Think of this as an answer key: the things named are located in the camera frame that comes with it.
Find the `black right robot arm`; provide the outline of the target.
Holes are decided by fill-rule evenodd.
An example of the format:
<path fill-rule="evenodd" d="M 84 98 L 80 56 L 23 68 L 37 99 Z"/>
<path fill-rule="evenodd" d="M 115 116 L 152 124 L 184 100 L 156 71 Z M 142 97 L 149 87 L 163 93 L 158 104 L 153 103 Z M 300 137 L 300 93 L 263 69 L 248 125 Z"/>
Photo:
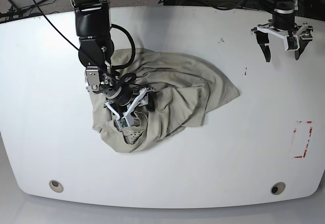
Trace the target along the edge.
<path fill-rule="evenodd" d="M 102 94 L 118 117 L 123 117 L 132 106 L 144 106 L 154 111 L 153 90 L 136 84 L 134 73 L 120 74 L 130 67 L 136 57 L 135 43 L 123 27 L 110 20 L 110 0 L 70 0 L 75 13 L 76 34 L 80 47 L 78 57 L 86 68 L 87 88 L 93 94 Z M 131 45 L 129 61 L 112 65 L 114 43 L 111 29 L 123 32 Z"/>

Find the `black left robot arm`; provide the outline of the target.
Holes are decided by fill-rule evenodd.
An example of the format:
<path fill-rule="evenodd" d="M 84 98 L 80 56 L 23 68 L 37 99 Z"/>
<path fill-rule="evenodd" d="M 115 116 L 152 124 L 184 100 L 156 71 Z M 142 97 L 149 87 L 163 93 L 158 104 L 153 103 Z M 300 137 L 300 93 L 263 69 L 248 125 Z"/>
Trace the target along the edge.
<path fill-rule="evenodd" d="M 298 0 L 258 0 L 265 11 L 272 14 L 266 24 L 259 24 L 251 32 L 255 34 L 266 62 L 271 61 L 269 35 L 280 38 L 285 51 L 293 51 L 298 60 L 307 45 L 313 41 L 313 27 L 307 23 L 297 25 L 295 22 Z"/>

